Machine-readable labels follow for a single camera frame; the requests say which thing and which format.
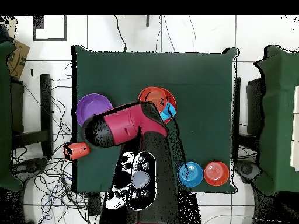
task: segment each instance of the red plate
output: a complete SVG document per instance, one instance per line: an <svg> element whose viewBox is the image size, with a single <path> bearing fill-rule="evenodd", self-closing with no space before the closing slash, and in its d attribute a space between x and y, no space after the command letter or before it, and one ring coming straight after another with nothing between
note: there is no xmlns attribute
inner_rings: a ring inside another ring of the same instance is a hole
<svg viewBox="0 0 299 224"><path fill-rule="evenodd" d="M230 171L222 162L210 162L204 169L204 179L211 186L222 186L229 177Z"/></svg>
<svg viewBox="0 0 299 224"><path fill-rule="evenodd" d="M166 95L159 87L147 87L138 97L139 102L153 102L159 113L163 111L167 104Z"/></svg>

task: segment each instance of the blue cup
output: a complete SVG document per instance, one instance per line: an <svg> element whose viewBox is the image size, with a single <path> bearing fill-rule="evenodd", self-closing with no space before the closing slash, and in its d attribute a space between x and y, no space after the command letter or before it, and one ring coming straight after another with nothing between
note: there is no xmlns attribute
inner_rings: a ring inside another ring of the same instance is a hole
<svg viewBox="0 0 299 224"><path fill-rule="evenodd" d="M170 115L170 113L168 112L168 109L171 112L172 116L174 116L176 114L175 107L171 103L167 102L164 110L162 112L160 112L160 117L162 118L163 121L172 117Z"/></svg>
<svg viewBox="0 0 299 224"><path fill-rule="evenodd" d="M203 180L203 169L195 162L187 162L180 167L178 177L184 186L195 187Z"/></svg>

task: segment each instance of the black cable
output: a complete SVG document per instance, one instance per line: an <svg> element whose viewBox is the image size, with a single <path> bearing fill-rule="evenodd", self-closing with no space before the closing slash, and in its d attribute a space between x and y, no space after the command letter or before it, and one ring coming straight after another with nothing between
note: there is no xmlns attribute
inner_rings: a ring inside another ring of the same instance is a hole
<svg viewBox="0 0 299 224"><path fill-rule="evenodd" d="M66 76L69 76L69 75L66 74L67 66L65 67L65 72L64 72L64 73L65 73ZM56 86L56 87L52 88L51 91L52 91L53 89L55 89L55 88L71 88L71 87L70 87L70 86ZM62 113L62 112L61 112L61 109L59 108L59 106L52 100L52 103L55 104L55 105L58 107L58 110L60 111L60 123L58 123L55 119L53 119L52 116L48 113L48 114L51 116L51 118L56 122L56 124L60 127L60 129L59 129L59 131L58 131L58 134L57 134L57 137L56 137L56 139L54 140L54 141L56 141L57 138L58 138L58 135L60 134L60 132L61 132L61 134L62 134L63 139L64 139L64 134L69 134L69 133L67 133L65 130L63 130L63 128L65 128L67 131L69 131L70 134L71 134L72 131L71 131L70 128L69 128L65 123L63 123L63 121L62 121L62 119L63 119L63 117L64 117L64 115L65 115L65 112L66 112L66 107L65 107L65 105L64 105L62 102L60 102L59 100L53 98L52 96L51 96L51 98L52 98L54 101L58 102L59 104L62 104L62 106L63 106L63 108L64 108L64 112ZM48 218L48 217L49 217L49 212L52 210L52 207L58 207L58 206L63 206L63 205L64 205L65 207L67 207L67 210L68 210L68 208L72 208L72 207L69 206L69 202L72 203L72 204L74 205L74 207L76 207L76 209L78 210L78 212L79 212L80 216L82 217L82 219L83 219L85 222L87 222L88 224L91 224L91 223L90 223L90 220L87 220L86 217L84 218L83 214L81 214L81 210L86 210L86 211L88 210L86 204L85 204L84 206L80 206L80 205L79 205L79 204L82 202L82 200L84 200L84 196L83 196L83 194L72 192L71 187L70 187L70 186L68 185L68 183L66 182L66 179L71 178L72 175L69 174L69 173L67 173L67 172L65 171L65 168L66 168L69 164L72 164L72 163L69 162L69 161L66 161L64 158L62 158L62 159L59 159L59 158L53 158L53 155L59 150L60 147L62 147L62 146L64 146L64 145L65 145L65 143L63 143L62 145L58 145L58 146L55 148L55 150L53 151L52 155L49 157L49 160L51 160L51 159L58 159L57 162L51 162L51 163L46 164L47 166L48 166L48 165L55 164L54 167L42 171L41 174L39 174L38 176L36 176L36 177L34 178L34 184L35 184L36 188L38 188L41 192L44 193L44 195L43 195L43 197L42 197L42 199L41 199L41 203L40 203L40 205L41 205L41 210L42 210L42 212L43 212L44 215L43 215L43 217L39 220L38 224L42 224L43 221L44 221L45 219L46 219L46 220L49 220L49 218ZM22 155L24 155L24 154L26 153L26 151L27 151L27 149L26 149L25 152L22 153L18 158L15 158L15 159L16 159L16 162L18 162L18 163L20 162L20 157L21 157ZM43 176L47 176L47 177L51 177L51 178L56 178L56 180L54 180L54 181L52 181L52 182L46 182L46 179L45 179ZM37 180L37 179L39 179L40 182L46 186L46 189L47 189L48 192L42 190L42 189L36 184L36 180ZM53 183L56 183L56 186L54 187L54 189L51 190L51 189L49 188L49 185L50 185L50 184L53 184ZM43 204L43 200L45 199L46 196L48 196L49 199L50 199L50 200L49 200L49 202L50 202L49 205L48 205L48 203ZM59 200L59 201L60 201L60 204L57 205L57 206L55 206L55 201L56 201L56 200Z"/></svg>
<svg viewBox="0 0 299 224"><path fill-rule="evenodd" d="M160 35L160 33L161 33L161 30L159 31L158 36L157 36L156 50L155 50L155 52L157 52L157 44L158 44L158 40L159 40L159 35Z"/></svg>
<svg viewBox="0 0 299 224"><path fill-rule="evenodd" d="M175 52L175 47L174 47L173 44L172 44L171 37L170 37L169 32L168 32L168 27L167 27L167 22L166 22L165 15L164 15L164 21L165 21L165 26L166 26L166 29L167 29L167 33L168 33L168 37L169 37L169 41L171 42L172 48L173 48L173 50L174 50L174 52Z"/></svg>
<svg viewBox="0 0 299 224"><path fill-rule="evenodd" d="M163 52L163 18L161 17L161 52Z"/></svg>
<svg viewBox="0 0 299 224"><path fill-rule="evenodd" d="M160 35L161 31L158 33L158 37L157 37L157 41L156 41L156 50L155 52L157 52L157 44L158 44L158 40L159 40L159 35Z"/></svg>
<svg viewBox="0 0 299 224"><path fill-rule="evenodd" d="M253 157L253 155L255 155L255 153L253 153L253 154L249 154L244 148L242 148L242 147L239 147L240 149L242 149L247 155L246 156L239 156L239 157L237 157L237 158L252 158L252 159L254 159L255 160L255 158Z"/></svg>
<svg viewBox="0 0 299 224"><path fill-rule="evenodd" d="M114 15L114 16L115 16L115 18L116 18L116 26L117 26L117 29L118 29L118 31L119 31L119 35L120 35L120 37L121 37L121 40L122 40L123 43L124 43L124 52L125 52L125 51L127 51L127 44L126 44L126 42L124 42L123 36L121 36L120 30L119 30L119 20L118 20L118 18L116 17L116 15Z"/></svg>
<svg viewBox="0 0 299 224"><path fill-rule="evenodd" d="M195 36L195 52L197 52L197 48L196 48L196 34L195 34L195 30L194 30L193 23L191 21L190 15L189 15L189 19L190 19L190 22L191 22L191 25L192 25L192 28L193 28L194 36Z"/></svg>

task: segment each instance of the red cup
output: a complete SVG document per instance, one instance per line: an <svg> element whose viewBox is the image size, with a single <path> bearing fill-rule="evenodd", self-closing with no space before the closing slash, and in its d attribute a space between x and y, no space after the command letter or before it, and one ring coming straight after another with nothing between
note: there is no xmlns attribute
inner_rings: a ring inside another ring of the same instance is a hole
<svg viewBox="0 0 299 224"><path fill-rule="evenodd" d="M138 97L139 102L153 102L157 110L162 112L167 104L166 94L159 87L147 87Z"/></svg>
<svg viewBox="0 0 299 224"><path fill-rule="evenodd" d="M89 146L84 142L72 143L64 146L64 157L69 160L88 155L90 152Z"/></svg>
<svg viewBox="0 0 299 224"><path fill-rule="evenodd" d="M222 162L210 162L204 169L204 179L211 186L222 186L229 177L230 171Z"/></svg>

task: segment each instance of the green tablecloth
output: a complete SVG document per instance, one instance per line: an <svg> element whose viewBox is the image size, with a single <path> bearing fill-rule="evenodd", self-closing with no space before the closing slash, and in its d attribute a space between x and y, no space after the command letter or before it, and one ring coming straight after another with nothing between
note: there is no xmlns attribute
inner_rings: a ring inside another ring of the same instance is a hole
<svg viewBox="0 0 299 224"><path fill-rule="evenodd" d="M260 136L260 168L254 183L266 195L299 192L299 172L290 166L294 91L299 86L299 53L271 45L257 62L266 83L265 125Z"/></svg>
<svg viewBox="0 0 299 224"><path fill-rule="evenodd" d="M16 47L11 42L0 44L0 187L19 191L23 184L10 173L12 163L12 108L11 76L7 66L8 55Z"/></svg>
<svg viewBox="0 0 299 224"><path fill-rule="evenodd" d="M169 90L177 103L176 121L187 161L205 166L215 160L230 166L233 59L223 54L90 52L73 50L77 66L77 100L89 93L105 95L113 107L136 102L145 87ZM167 124L173 128L173 121ZM78 142L82 141L78 125ZM109 191L120 147L92 149L77 160L81 192ZM204 179L193 191L234 193L227 181L212 187Z"/></svg>

